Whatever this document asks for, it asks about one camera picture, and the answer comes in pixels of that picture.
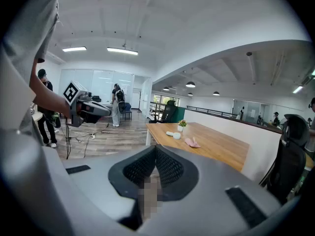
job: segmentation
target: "black cap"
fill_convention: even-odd
[[[37,73],[37,76],[41,79],[46,75],[45,69],[40,69]]]

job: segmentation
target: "flower pot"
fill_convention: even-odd
[[[180,125],[177,126],[177,130],[178,130],[178,131],[182,132],[183,129],[184,129],[184,127],[182,127],[182,126],[180,126]]]

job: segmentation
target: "black stand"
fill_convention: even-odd
[[[141,113],[141,110],[140,110],[140,100],[141,100],[141,91],[140,91],[140,98],[139,98],[139,108],[138,108],[137,113]]]

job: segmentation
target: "pink cloth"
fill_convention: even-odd
[[[192,138],[193,141],[189,138],[185,139],[185,143],[187,143],[190,147],[200,148],[201,146],[196,142],[195,137]]]

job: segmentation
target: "person wearing backpack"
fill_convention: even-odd
[[[114,89],[112,91],[111,104],[113,104],[113,111],[112,111],[113,126],[119,127],[120,113],[121,114],[124,113],[126,105],[125,105],[124,91],[121,90],[118,84],[114,85]]]
[[[46,77],[46,71],[45,69],[40,69],[37,73],[38,78],[41,80],[41,82],[45,85],[45,87],[47,87],[49,90],[53,90],[53,85],[51,84],[51,82],[47,79]],[[52,124],[53,120],[53,116],[55,114],[54,111],[50,111],[47,109],[44,109],[42,107],[37,107],[37,110],[39,112],[43,113],[43,117],[38,120],[38,129],[40,131],[41,136],[43,137],[43,142],[45,145],[49,144],[49,139],[47,137],[45,128],[44,128],[44,122],[46,122],[49,134],[50,134],[50,140],[51,140],[51,144],[50,147],[55,148],[57,146],[57,140],[56,140],[56,136],[55,136],[55,130],[54,130],[54,126]]]

